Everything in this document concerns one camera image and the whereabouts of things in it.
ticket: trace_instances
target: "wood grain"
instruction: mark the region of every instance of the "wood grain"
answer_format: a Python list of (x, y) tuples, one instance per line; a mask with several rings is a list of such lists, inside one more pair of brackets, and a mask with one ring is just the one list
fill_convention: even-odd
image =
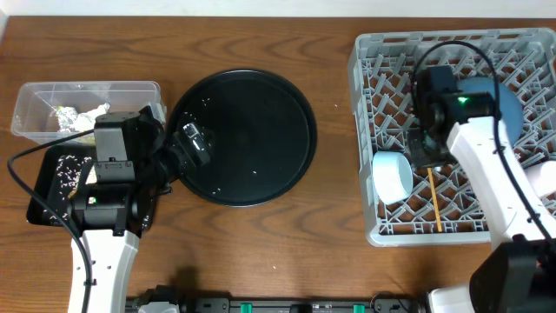
[[(286, 195), (246, 209), (207, 203), (175, 184), (141, 241), (128, 294), (173, 283), (203, 295), (370, 298), (464, 283), (488, 256), (487, 244), (377, 249), (365, 239), (348, 56), (363, 33), (511, 27), (554, 28), (556, 21), (11, 17), (0, 48), (0, 164), (34, 145), (10, 134), (23, 83), (154, 80), (171, 111), (219, 70), (270, 70), (312, 104), (319, 142), (306, 176)], [(27, 182), (42, 157), (17, 164)], [(64, 312), (70, 237), (27, 224), (28, 201), (0, 167), (0, 311)]]

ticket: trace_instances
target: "crumpled foil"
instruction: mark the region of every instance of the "crumpled foil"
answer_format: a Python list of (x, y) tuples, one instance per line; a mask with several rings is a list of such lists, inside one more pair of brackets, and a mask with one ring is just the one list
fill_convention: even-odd
[(77, 113), (76, 108), (59, 106), (56, 110), (58, 118), (58, 132), (82, 132), (95, 128), (95, 119), (102, 114), (108, 113), (110, 104), (105, 103), (94, 110)]

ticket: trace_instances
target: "wooden stick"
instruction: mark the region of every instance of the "wooden stick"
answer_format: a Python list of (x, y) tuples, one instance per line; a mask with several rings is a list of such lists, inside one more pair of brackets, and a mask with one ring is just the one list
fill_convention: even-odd
[(427, 168), (428, 171), (428, 181), (431, 183), (431, 192), (433, 193), (433, 204), (434, 204), (434, 214), (436, 215), (436, 225), (438, 226), (438, 231), (442, 232), (442, 223), (440, 222), (440, 212), (438, 211), (438, 203), (436, 202), (436, 189), (434, 188), (433, 171), (431, 168)]

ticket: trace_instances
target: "plastic container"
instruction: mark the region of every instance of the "plastic container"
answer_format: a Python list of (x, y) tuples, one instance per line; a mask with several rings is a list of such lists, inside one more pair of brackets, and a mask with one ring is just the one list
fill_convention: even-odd
[[(372, 182), (373, 154), (406, 151), (407, 130), (418, 127), (406, 86), (414, 64), (433, 45), (447, 40), (471, 43), (493, 60), (501, 82), (523, 109), (523, 130), (514, 152), (523, 168), (556, 160), (556, 35), (549, 29), (450, 30), (360, 35), (347, 73), (360, 153), (360, 187), (367, 240), (374, 246), (484, 243), (486, 219), (458, 164), (434, 171), (440, 220), (437, 233), (427, 170), (415, 170), (412, 195), (385, 205)], [(470, 49), (448, 45), (422, 65), (450, 65), (461, 80), (488, 76), (487, 64)], [(556, 212), (555, 195), (542, 199)]]
[[(109, 112), (138, 111), (150, 105), (154, 117), (166, 123), (166, 107), (155, 82), (26, 83), (19, 90), (11, 133), (40, 144), (67, 137), (75, 133), (58, 132), (58, 106), (83, 113), (104, 103), (110, 104)], [(72, 143), (90, 143), (80, 139)]]

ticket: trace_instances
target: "gray dish rack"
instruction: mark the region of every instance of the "gray dish rack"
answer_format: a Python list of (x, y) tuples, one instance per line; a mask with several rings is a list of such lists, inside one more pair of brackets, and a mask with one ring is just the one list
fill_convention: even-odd
[[(435, 226), (427, 170), (414, 170), (412, 195), (392, 205), (384, 205), (373, 186), (371, 162), (377, 150), (399, 151), (411, 161), (407, 130), (418, 127), (419, 121), (410, 113), (410, 75), (425, 51), (447, 40), (462, 40), (481, 48), (493, 60), (501, 82), (521, 101), (524, 127), (514, 152), (522, 167), (556, 160), (554, 31), (450, 30), (360, 35), (347, 73), (359, 142), (365, 231), (374, 246), (490, 241), (480, 204), (458, 164), (433, 173), (443, 233)], [(480, 56), (456, 45), (433, 52), (422, 68), (437, 64), (450, 65), (458, 79), (490, 74)], [(542, 201), (556, 216), (555, 195)]]

